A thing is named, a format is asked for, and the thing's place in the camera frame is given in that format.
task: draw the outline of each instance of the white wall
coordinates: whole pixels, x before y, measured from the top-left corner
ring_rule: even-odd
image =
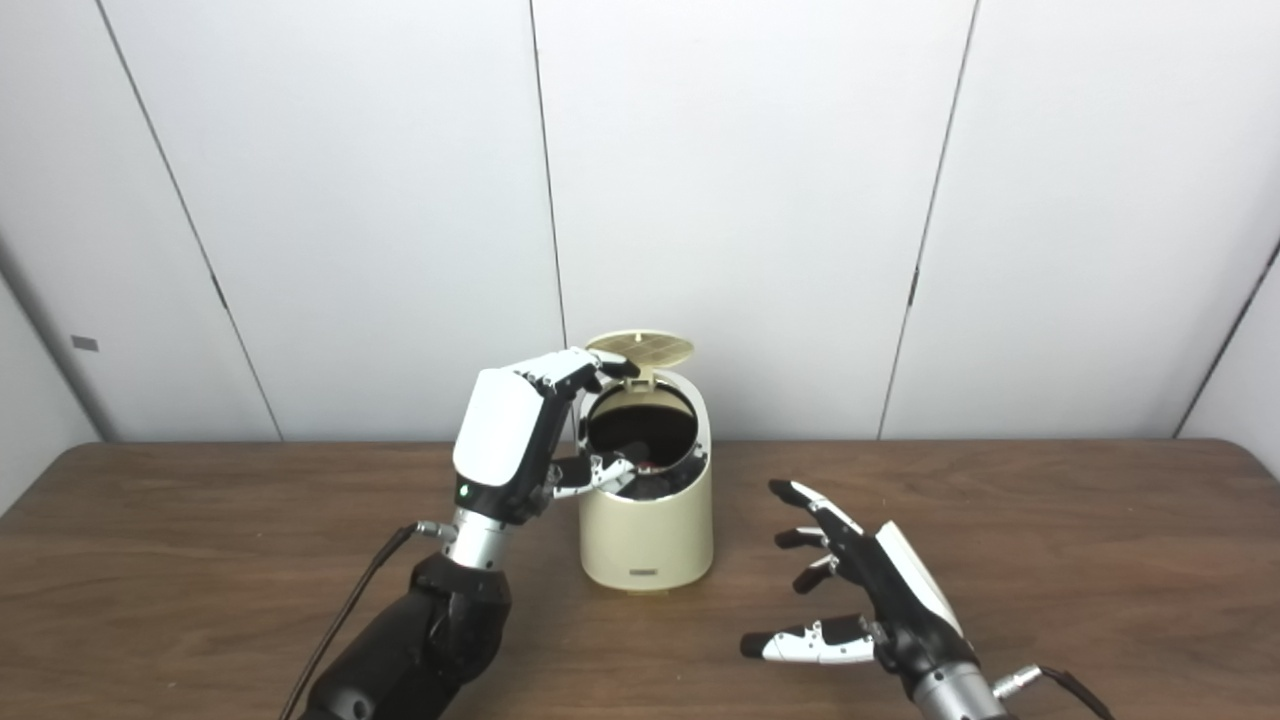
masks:
[[[1280,477],[1280,277],[1271,272],[1179,437],[1244,446]]]
[[[974,6],[106,0],[193,232],[95,4],[0,4],[0,268],[125,439],[448,439],[628,325],[721,437],[1167,437],[1280,237],[1280,5],[982,4],[947,136]]]
[[[276,439],[93,3],[0,3],[0,261],[108,437]]]
[[[886,438],[1170,437],[1280,237],[1280,4],[984,3]]]
[[[97,433],[0,278],[0,512],[64,450]]]
[[[731,438],[874,437],[973,4],[535,0],[570,342]]]
[[[562,346],[526,1],[105,5],[285,439]]]

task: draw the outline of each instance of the wooden table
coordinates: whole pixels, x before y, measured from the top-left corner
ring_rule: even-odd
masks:
[[[1121,720],[1280,716],[1280,488],[1221,442],[840,442],[716,447],[717,556],[701,582],[591,584],[564,501],[515,543],[497,662],[453,719],[915,719],[876,666],[783,666],[745,630],[868,609],[809,597],[815,551],[764,487],[812,484],[864,527],[897,520],[995,678],[1066,667]],[[274,717],[370,555],[447,519],[444,445],[91,445],[0,518],[5,717]],[[404,589],[415,539],[335,647]],[[1025,720],[1084,719],[1038,685]]]

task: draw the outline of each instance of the trash can lid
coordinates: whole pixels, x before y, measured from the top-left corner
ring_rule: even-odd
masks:
[[[694,354],[694,343],[662,331],[605,333],[586,343],[588,350],[617,352],[641,369],[671,368]]]

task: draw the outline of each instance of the trash can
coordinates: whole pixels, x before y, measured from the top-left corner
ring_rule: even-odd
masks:
[[[694,346],[669,333],[626,331],[586,347],[623,355],[640,377],[611,382],[584,398],[579,451],[607,452],[640,441],[649,457],[626,488],[581,498],[582,569],[596,583],[623,591],[692,583],[713,555],[710,424],[698,388],[667,368],[687,359]]]

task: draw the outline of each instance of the robotic arm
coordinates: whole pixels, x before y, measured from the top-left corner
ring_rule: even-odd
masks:
[[[636,377],[621,355],[571,347],[483,370],[453,448],[456,511],[449,524],[402,528],[361,578],[319,660],[372,571],[410,536],[444,541],[413,568],[410,589],[387,607],[316,679],[303,720],[430,720],[493,661],[511,610],[502,570],[507,543],[552,500],[593,488],[621,489],[648,454],[617,452],[552,460],[561,428],[582,389],[598,392],[596,373]],[[310,676],[303,673],[282,720]]]
[[[800,483],[769,480],[769,489],[818,523],[815,528],[780,533],[777,546],[828,552],[806,566],[792,588],[804,594],[827,578],[840,577],[867,591],[876,620],[858,614],[776,633],[748,633],[741,642],[742,655],[824,665],[876,660],[902,680],[908,698],[925,720],[1016,720],[1004,701],[1039,676],[1056,680],[1098,717],[1114,720],[1107,707],[1069,673],[1030,665],[988,685],[955,611],[896,524],[887,523],[870,536],[829,500]]]

